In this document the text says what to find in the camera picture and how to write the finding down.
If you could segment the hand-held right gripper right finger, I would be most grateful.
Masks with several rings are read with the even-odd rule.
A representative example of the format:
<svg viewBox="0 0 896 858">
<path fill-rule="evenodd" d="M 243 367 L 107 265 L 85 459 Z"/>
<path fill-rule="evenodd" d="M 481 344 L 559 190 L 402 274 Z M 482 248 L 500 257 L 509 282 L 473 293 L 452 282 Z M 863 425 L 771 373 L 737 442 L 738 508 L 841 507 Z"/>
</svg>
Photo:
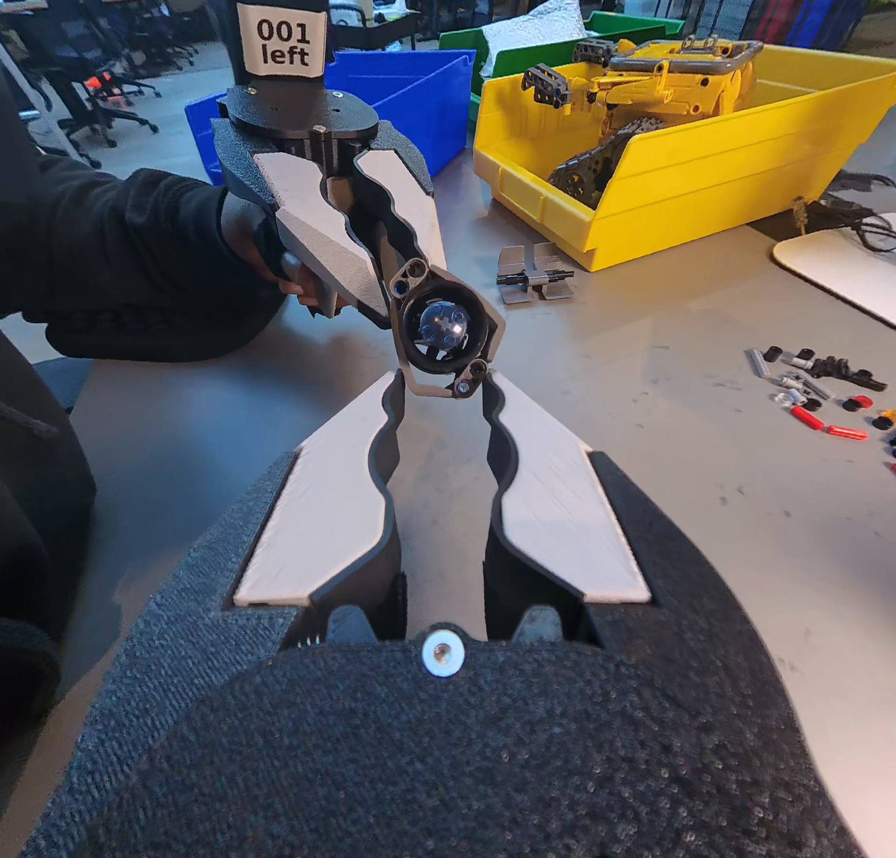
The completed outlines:
<svg viewBox="0 0 896 858">
<path fill-rule="evenodd" d="M 501 546 L 582 603 L 648 603 L 591 447 L 498 371 L 483 385 L 483 414 Z"/>
</svg>

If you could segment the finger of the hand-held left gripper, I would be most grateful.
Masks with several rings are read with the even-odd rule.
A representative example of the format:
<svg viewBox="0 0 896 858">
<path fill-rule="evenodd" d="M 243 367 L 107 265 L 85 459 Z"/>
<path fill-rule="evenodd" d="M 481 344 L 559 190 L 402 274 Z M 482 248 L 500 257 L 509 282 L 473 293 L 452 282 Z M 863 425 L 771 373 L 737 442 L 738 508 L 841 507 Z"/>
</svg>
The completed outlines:
<svg viewBox="0 0 896 858">
<path fill-rule="evenodd" d="M 280 241 L 289 259 L 287 278 L 315 281 L 306 306 L 313 315 L 334 318 L 343 299 L 381 329 L 391 327 L 389 300 L 371 253 L 353 235 L 349 219 L 325 194 L 318 165 L 284 152 L 252 157 L 276 205 Z"/>
<path fill-rule="evenodd" d="M 357 201 L 404 261 L 419 259 L 447 271 L 434 197 L 394 149 L 369 149 L 354 159 Z"/>
</svg>

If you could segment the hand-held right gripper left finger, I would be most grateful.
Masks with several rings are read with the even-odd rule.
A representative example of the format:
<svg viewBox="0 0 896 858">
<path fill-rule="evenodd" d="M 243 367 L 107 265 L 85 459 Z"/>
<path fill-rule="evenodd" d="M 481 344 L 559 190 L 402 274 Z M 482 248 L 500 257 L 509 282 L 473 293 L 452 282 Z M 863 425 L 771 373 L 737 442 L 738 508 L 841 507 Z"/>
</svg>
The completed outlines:
<svg viewBox="0 0 896 858">
<path fill-rule="evenodd" d="M 234 606 L 378 606 L 400 572 L 389 480 L 405 382 L 383 375 L 296 449 Z"/>
</svg>

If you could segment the grey toy joint assembly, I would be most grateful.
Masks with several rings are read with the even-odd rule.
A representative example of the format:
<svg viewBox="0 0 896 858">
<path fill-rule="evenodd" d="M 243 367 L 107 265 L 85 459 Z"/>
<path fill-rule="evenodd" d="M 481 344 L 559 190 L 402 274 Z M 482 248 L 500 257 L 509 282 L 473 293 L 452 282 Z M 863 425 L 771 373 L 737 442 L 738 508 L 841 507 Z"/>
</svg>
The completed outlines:
<svg viewBox="0 0 896 858">
<path fill-rule="evenodd" d="M 414 258 L 388 281 L 392 333 L 405 386 L 418 396 L 466 400 L 485 381 L 504 317 L 460 278 Z"/>
</svg>

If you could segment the grey desk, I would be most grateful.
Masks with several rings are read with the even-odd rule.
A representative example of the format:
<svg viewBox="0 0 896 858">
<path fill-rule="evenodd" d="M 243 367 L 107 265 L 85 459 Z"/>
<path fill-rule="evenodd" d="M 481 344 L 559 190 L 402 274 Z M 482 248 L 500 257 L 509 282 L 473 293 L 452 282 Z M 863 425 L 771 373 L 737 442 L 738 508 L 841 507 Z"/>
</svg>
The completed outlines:
<svg viewBox="0 0 896 858">
<path fill-rule="evenodd" d="M 813 432 L 745 351 L 845 357 L 890 385 L 894 331 L 770 260 L 772 224 L 511 308 L 497 369 L 611 456 L 723 575 L 767 644 L 868 856 L 894 856 L 894 473 L 884 441 Z M 102 361 L 72 414 L 98 486 L 61 701 L 2 752 L 2 856 L 54 791 L 114 652 L 191 544 L 267 469 L 394 367 L 392 339 L 288 302 L 223 359 Z"/>
</svg>

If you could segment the person's left hand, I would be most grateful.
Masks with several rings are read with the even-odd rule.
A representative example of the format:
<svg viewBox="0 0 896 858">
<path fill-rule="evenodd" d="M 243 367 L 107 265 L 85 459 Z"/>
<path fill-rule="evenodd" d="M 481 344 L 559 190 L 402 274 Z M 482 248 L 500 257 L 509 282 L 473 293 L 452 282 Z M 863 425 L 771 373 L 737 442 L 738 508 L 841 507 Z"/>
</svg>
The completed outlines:
<svg viewBox="0 0 896 858">
<path fill-rule="evenodd" d="M 297 262 L 285 276 L 275 274 L 266 264 L 254 241 L 256 232 L 265 224 L 263 209 L 252 202 L 227 192 L 220 210 L 220 231 L 229 248 L 259 277 L 310 309 L 319 309 L 322 281 Z"/>
</svg>

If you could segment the blue plastic bin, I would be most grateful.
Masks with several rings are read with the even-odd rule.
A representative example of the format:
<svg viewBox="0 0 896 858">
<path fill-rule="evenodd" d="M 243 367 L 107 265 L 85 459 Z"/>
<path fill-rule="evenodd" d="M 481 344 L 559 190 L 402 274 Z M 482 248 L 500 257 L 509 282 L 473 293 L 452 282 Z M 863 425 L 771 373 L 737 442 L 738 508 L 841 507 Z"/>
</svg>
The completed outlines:
<svg viewBox="0 0 896 858">
<path fill-rule="evenodd" d="M 430 175 L 467 144 L 473 49 L 339 52 L 324 85 L 371 105 L 420 149 Z"/>
</svg>

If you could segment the green plastic bin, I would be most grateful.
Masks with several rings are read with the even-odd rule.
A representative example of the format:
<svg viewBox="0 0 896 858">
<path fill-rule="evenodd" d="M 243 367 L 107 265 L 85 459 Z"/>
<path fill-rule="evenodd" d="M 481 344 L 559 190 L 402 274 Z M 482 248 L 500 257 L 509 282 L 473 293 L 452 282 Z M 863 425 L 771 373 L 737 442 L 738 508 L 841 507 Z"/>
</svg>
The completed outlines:
<svg viewBox="0 0 896 858">
<path fill-rule="evenodd" d="M 617 43 L 627 39 L 641 44 L 652 39 L 678 38 L 685 26 L 680 19 L 654 18 L 630 14 L 592 11 L 584 20 L 586 39 L 602 39 Z M 581 38 L 572 38 L 561 42 L 536 45 L 529 38 L 521 47 L 501 49 L 495 57 L 492 74 L 484 75 L 489 49 L 482 28 L 470 28 L 440 35 L 439 49 L 473 49 L 473 74 L 471 93 L 469 96 L 468 130 L 474 132 L 479 111 L 480 95 L 485 80 L 490 77 L 508 77 L 521 75 L 527 69 L 538 64 L 551 68 L 564 66 L 573 62 L 574 47 Z"/>
</svg>

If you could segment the black office chair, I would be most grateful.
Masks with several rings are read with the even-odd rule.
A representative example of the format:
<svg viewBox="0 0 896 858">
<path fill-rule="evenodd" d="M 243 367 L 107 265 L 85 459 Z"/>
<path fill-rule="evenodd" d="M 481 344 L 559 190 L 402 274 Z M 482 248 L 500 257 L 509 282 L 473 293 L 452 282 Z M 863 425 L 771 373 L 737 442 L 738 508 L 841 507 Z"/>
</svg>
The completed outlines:
<svg viewBox="0 0 896 858">
<path fill-rule="evenodd" d="M 159 127 L 133 112 L 131 98 L 146 86 L 118 74 L 118 56 L 107 47 L 81 0 L 41 0 L 44 8 L 24 14 L 15 30 L 28 51 L 29 62 L 47 81 L 68 111 L 62 120 L 66 135 L 89 131 L 110 148 L 118 146 L 116 121 Z M 134 90 L 126 87 L 131 84 Z"/>
</svg>

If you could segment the white bubble wrap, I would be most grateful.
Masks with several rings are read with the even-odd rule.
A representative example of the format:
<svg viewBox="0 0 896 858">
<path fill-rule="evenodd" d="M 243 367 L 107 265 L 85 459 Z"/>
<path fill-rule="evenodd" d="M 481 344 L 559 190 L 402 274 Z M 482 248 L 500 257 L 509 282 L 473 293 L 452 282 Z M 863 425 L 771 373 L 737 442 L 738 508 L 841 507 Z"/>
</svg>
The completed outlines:
<svg viewBox="0 0 896 858">
<path fill-rule="evenodd" d="M 548 0 L 532 12 L 503 21 L 488 23 L 482 28 L 487 57 L 480 75 L 488 79 L 494 74 L 499 52 L 583 39 L 586 30 L 579 0 Z"/>
</svg>

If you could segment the yellow toy tracked robot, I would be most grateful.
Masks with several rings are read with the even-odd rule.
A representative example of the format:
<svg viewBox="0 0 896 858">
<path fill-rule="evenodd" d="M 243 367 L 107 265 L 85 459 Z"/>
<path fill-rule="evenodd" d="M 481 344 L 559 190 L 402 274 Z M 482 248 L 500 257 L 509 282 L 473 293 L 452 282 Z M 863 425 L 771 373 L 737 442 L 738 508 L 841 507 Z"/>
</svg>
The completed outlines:
<svg viewBox="0 0 896 858">
<path fill-rule="evenodd" d="M 576 44 L 573 63 L 595 73 L 566 76 L 546 64 L 529 68 L 521 89 L 532 90 L 534 102 L 566 115 L 584 113 L 599 127 L 599 144 L 559 164 L 547 182 L 596 209 L 635 136 L 745 108 L 764 47 L 717 35 L 639 45 L 592 38 Z"/>
</svg>

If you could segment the pile of small toy parts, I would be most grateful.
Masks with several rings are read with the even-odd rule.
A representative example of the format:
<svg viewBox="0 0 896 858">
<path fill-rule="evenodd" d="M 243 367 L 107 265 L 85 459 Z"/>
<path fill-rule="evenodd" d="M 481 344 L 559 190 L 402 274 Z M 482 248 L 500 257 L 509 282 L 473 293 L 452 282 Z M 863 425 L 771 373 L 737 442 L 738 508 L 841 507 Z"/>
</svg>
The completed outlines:
<svg viewBox="0 0 896 858">
<path fill-rule="evenodd" d="M 875 462 L 894 478 L 894 384 L 847 358 L 809 348 L 746 348 L 744 359 L 786 416 L 818 438 L 868 446 Z"/>
</svg>

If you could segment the yellow plastic bin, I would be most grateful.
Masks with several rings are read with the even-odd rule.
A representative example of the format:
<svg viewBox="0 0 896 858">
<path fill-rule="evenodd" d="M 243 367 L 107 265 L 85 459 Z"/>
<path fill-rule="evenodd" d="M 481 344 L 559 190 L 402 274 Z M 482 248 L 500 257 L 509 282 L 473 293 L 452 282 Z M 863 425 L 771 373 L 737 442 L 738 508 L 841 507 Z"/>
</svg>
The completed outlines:
<svg viewBox="0 0 896 858">
<path fill-rule="evenodd" d="M 492 198 L 594 272 L 817 199 L 895 102 L 895 61 L 771 45 L 744 110 L 636 135 L 596 209 L 549 174 L 599 143 L 588 113 L 483 87 L 473 150 Z"/>
</svg>

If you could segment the white book stand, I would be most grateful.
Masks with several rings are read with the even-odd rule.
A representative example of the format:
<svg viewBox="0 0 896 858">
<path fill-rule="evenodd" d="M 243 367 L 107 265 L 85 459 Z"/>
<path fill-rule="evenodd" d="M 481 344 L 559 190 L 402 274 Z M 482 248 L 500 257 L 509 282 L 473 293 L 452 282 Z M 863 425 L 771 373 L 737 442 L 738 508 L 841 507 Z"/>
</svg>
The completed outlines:
<svg viewBox="0 0 896 858">
<path fill-rule="evenodd" d="M 867 218 L 870 232 L 838 227 L 785 239 L 772 259 L 881 323 L 895 326 L 895 214 Z"/>
</svg>

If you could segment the small grey bracket assembly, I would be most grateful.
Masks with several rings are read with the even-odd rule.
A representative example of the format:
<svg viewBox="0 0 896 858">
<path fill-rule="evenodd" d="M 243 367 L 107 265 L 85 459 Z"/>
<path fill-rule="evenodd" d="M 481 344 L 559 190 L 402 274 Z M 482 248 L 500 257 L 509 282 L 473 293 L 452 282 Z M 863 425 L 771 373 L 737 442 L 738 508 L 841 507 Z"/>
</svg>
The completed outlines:
<svg viewBox="0 0 896 858">
<path fill-rule="evenodd" d="M 562 252 L 553 242 L 532 248 L 504 247 L 498 257 L 496 285 L 506 306 L 572 299 L 572 269 L 562 264 Z"/>
</svg>

